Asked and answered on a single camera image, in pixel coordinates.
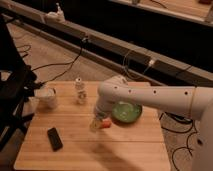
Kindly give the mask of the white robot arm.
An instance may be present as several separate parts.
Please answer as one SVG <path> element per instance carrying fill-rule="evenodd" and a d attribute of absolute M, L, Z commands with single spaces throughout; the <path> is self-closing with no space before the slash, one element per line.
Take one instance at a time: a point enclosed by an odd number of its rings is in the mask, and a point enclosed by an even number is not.
<path fill-rule="evenodd" d="M 213 87 L 134 87 L 122 75 L 98 85 L 94 113 L 106 118 L 117 102 L 144 105 L 185 118 L 198 120 L 200 130 L 191 171 L 213 171 Z"/>

